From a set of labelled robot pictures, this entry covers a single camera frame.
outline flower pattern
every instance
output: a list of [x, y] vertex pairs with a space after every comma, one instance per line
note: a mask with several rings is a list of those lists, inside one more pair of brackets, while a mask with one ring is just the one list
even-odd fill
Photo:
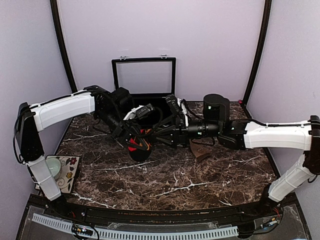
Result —
[[72, 157], [70, 159], [70, 165], [74, 165], [77, 162], [77, 159], [75, 157]]
[[68, 172], [68, 173], [66, 174], [66, 177], [67, 177], [68, 179], [70, 179], [70, 178], [72, 178], [72, 175], [73, 175], [72, 172]]

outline black metal pole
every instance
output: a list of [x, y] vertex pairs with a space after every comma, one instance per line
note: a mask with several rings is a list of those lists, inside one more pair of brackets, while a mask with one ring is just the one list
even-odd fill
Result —
[[246, 86], [246, 90], [243, 96], [242, 104], [247, 105], [250, 94], [252, 92], [252, 89], [254, 87], [254, 83], [256, 80], [261, 56], [262, 56], [262, 51], [264, 49], [265, 45], [265, 40], [266, 40], [266, 35], [267, 35], [267, 29], [268, 29], [268, 23], [269, 23], [269, 17], [270, 17], [270, 11], [271, 11], [271, 3], [272, 0], [265, 0], [264, 2], [264, 10], [263, 10], [263, 17], [262, 17], [262, 23], [261, 23], [261, 29], [260, 29], [260, 35], [259, 35], [259, 40], [258, 44], [256, 47], [256, 52], [253, 60], [253, 65], [250, 73], [250, 77], [248, 80], [248, 84]]
[[63, 61], [65, 73], [68, 78], [71, 91], [75, 93], [78, 91], [78, 89], [76, 86], [74, 76], [72, 74], [72, 70], [71, 70], [71, 66], [70, 66], [70, 62], [67, 54], [67, 49], [65, 45], [64, 35], [62, 33], [57, 0], [50, 0], [50, 4], [51, 4], [51, 12], [52, 12], [53, 24], [55, 28], [55, 34], [58, 40], [58, 45], [60, 48], [60, 54]]

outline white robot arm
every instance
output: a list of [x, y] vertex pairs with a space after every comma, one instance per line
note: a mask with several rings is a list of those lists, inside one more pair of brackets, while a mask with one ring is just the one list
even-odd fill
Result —
[[[320, 120], [311, 116], [309, 121], [292, 123], [261, 123], [253, 119], [233, 121], [228, 127], [224, 126], [224, 135], [217, 123], [206, 121], [188, 121], [187, 110], [179, 99], [174, 105], [171, 97], [167, 103], [170, 107], [181, 110], [184, 129], [175, 129], [185, 139], [201, 137], [218, 137], [221, 144], [227, 148], [294, 148], [304, 150], [304, 154], [279, 179], [269, 185], [261, 200], [264, 205], [274, 207], [283, 198], [299, 187], [307, 179], [320, 174]], [[35, 183], [39, 184], [46, 198], [50, 201], [61, 196], [61, 191], [53, 178], [41, 145], [38, 133], [47, 127], [82, 114], [93, 113], [109, 125], [112, 136], [128, 143], [132, 131], [123, 122], [144, 116], [154, 109], [151, 105], [133, 108], [131, 96], [124, 88], [118, 88], [110, 93], [101, 87], [91, 86], [77, 93], [54, 99], [44, 103], [28, 105], [23, 103], [19, 109], [18, 119], [14, 127], [14, 136], [20, 148], [20, 155], [28, 166]]]

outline red flower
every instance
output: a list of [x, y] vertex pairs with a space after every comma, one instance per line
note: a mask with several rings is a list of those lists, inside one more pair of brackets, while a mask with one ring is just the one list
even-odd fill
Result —
[[77, 159], [75, 157], [72, 157], [70, 159], [70, 165], [74, 165], [77, 162]]

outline bowl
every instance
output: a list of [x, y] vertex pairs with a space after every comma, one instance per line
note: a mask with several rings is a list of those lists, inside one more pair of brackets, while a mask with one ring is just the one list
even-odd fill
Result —
[[61, 162], [56, 157], [49, 157], [46, 160], [50, 172], [55, 180], [60, 177], [61, 174]]

